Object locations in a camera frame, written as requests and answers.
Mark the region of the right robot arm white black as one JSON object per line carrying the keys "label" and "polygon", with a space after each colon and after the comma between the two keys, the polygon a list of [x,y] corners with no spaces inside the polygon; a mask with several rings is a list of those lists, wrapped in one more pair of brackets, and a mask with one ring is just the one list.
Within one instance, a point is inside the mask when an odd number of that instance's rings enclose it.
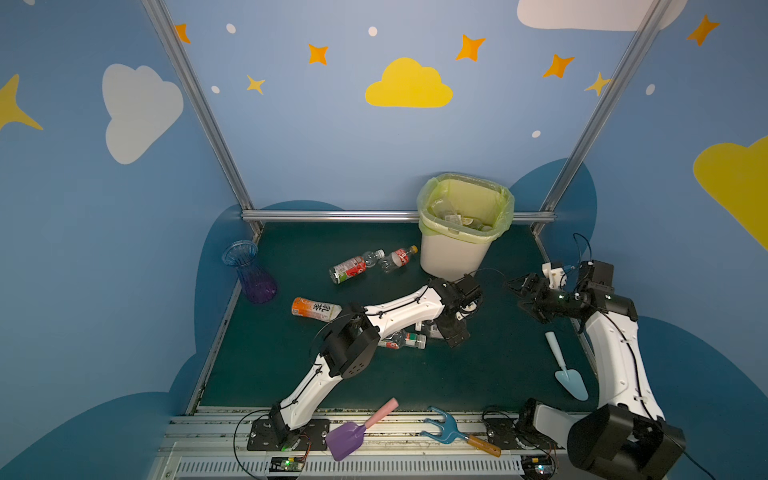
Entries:
{"label": "right robot arm white black", "polygon": [[657,404],[638,345],[634,302],[616,294],[613,265],[587,260],[578,267],[573,291],[563,268],[509,281],[519,307],[541,323],[576,320],[595,358],[599,398],[595,411],[579,418],[529,399],[518,427],[530,439],[566,449],[570,463],[603,479],[663,479],[684,454],[686,439]]}

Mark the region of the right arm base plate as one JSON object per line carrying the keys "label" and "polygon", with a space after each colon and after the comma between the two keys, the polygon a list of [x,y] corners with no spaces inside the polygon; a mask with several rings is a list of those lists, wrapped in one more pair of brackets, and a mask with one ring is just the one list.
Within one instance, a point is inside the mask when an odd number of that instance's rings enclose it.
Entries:
{"label": "right arm base plate", "polygon": [[488,441],[502,450],[559,450],[561,445],[517,418],[483,416]]}

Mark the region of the clear bottle red green label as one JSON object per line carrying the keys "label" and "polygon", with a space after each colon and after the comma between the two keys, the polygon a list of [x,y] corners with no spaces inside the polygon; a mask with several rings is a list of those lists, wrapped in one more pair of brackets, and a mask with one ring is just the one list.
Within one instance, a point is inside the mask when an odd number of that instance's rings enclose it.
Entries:
{"label": "clear bottle red green label", "polygon": [[397,331],[378,342],[382,348],[399,350],[401,348],[414,348],[423,350],[426,347],[427,336],[406,331]]}

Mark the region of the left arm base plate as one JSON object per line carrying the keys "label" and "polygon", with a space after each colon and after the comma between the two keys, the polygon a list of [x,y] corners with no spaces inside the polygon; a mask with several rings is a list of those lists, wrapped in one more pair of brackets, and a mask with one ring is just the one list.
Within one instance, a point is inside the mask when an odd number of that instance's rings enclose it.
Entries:
{"label": "left arm base plate", "polygon": [[288,431],[285,427],[274,426],[266,419],[257,419],[251,423],[247,438],[248,451],[326,451],[326,437],[330,431],[330,421],[313,418],[304,427]]}

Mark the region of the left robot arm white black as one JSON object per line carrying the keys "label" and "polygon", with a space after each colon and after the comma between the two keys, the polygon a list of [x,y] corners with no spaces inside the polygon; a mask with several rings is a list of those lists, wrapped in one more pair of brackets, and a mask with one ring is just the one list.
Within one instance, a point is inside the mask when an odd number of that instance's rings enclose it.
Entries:
{"label": "left robot arm white black", "polygon": [[416,292],[379,305],[351,304],[320,331],[318,353],[294,391],[277,402],[269,422],[275,433],[297,434],[341,381],[364,371],[385,337],[431,322],[449,347],[470,338],[466,319],[481,304],[483,292],[469,274],[457,281],[434,278]]}

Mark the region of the orange white bottle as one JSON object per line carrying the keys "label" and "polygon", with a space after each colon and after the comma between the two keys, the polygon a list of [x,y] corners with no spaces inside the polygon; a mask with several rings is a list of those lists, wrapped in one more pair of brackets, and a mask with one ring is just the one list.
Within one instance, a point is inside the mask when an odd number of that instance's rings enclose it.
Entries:
{"label": "orange white bottle", "polygon": [[315,319],[325,323],[335,320],[341,311],[340,305],[303,297],[296,297],[291,305],[291,313],[294,316]]}

